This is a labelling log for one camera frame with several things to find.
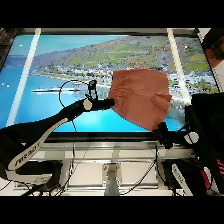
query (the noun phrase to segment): white vertical pole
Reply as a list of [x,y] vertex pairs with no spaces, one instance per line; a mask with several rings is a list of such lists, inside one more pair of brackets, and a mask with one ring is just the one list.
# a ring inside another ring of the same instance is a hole
[[29,71],[30,71],[30,67],[31,67],[31,64],[32,64],[32,61],[33,61],[33,57],[34,57],[34,54],[35,54],[35,51],[36,51],[36,47],[37,47],[37,43],[38,43],[40,34],[41,34],[41,28],[36,28],[35,29],[35,35],[33,37],[31,45],[30,45],[30,50],[29,50],[29,53],[27,55],[27,59],[26,59],[26,62],[25,62],[24,68],[23,68],[23,72],[22,72],[20,81],[19,81],[19,86],[17,88],[16,95],[15,95],[13,103],[12,103],[12,107],[11,107],[11,110],[10,110],[10,113],[9,113],[9,117],[8,117],[6,126],[13,125],[14,122],[15,122],[16,115],[17,115],[17,112],[18,112],[18,109],[19,109],[20,101],[21,101],[22,96],[23,96],[24,88],[26,86],[26,81],[27,81],[27,78],[28,78],[28,74],[29,74]]
[[174,63],[176,66],[176,70],[177,70],[177,76],[178,76],[178,80],[179,80],[179,86],[180,86],[180,90],[181,90],[181,94],[184,100],[185,104],[191,104],[191,97],[189,95],[189,92],[187,90],[186,87],[186,80],[185,80],[185,75],[183,72],[183,68],[181,65],[181,61],[180,61],[180,57],[178,54],[178,50],[177,50],[177,44],[173,35],[173,29],[172,28],[167,28],[167,33],[168,33],[168,38],[170,41],[170,46],[171,46],[171,50],[172,50],[172,54],[173,54],[173,59],[174,59]]

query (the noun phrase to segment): pink cloth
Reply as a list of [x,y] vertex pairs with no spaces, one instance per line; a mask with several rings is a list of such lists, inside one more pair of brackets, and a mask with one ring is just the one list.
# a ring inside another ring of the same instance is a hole
[[115,100],[113,110],[121,117],[153,131],[170,106],[167,74],[148,69],[114,71],[109,98]]

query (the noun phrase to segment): television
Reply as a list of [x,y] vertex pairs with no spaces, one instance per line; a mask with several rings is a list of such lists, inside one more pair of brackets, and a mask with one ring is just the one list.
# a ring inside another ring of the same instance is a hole
[[[0,128],[10,122],[33,122],[58,113],[60,86],[72,79],[97,80],[99,98],[107,98],[113,71],[126,69],[163,70],[168,75],[172,101],[165,122],[169,131],[177,131],[185,121],[178,76],[167,35],[72,34],[40,35],[23,89],[20,78],[34,35],[15,38],[0,73]],[[198,37],[176,36],[175,41],[189,94],[219,92]],[[15,119],[10,121],[15,94],[22,91]],[[64,86],[61,99],[65,105],[85,98],[87,85],[70,82]],[[83,113],[74,120],[77,140],[148,139],[151,133],[122,117],[112,109]],[[58,127],[48,141],[74,138],[71,122]]]

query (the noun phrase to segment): boat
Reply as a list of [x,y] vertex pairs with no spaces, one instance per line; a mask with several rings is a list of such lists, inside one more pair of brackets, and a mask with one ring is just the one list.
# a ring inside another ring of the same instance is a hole
[[[33,93],[58,93],[60,91],[60,88],[54,87],[54,88],[39,88],[39,89],[33,89],[31,92]],[[63,88],[61,92],[63,93],[72,93],[72,92],[79,92],[80,88]]]

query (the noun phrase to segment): screen bezel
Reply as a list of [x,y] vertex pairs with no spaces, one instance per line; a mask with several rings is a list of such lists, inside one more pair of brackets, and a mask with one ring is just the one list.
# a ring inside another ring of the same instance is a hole
[[[21,35],[29,35],[34,34],[33,32],[23,32],[19,34]],[[67,32],[51,32],[46,31],[42,32],[42,35],[130,35],[130,36],[167,36],[168,33],[141,33],[141,32],[92,32],[92,31],[67,31]],[[175,34],[175,37],[189,37],[189,38],[198,38],[200,44],[201,41],[194,32],[192,34]],[[213,77],[216,81],[216,77],[213,73],[213,70],[211,69]],[[173,135],[175,131],[169,131],[170,135]],[[45,142],[51,142],[51,143],[57,143],[57,142],[70,142],[70,141],[128,141],[128,142],[136,142],[136,141],[156,141],[156,138],[154,137],[154,134],[152,132],[52,132]]]

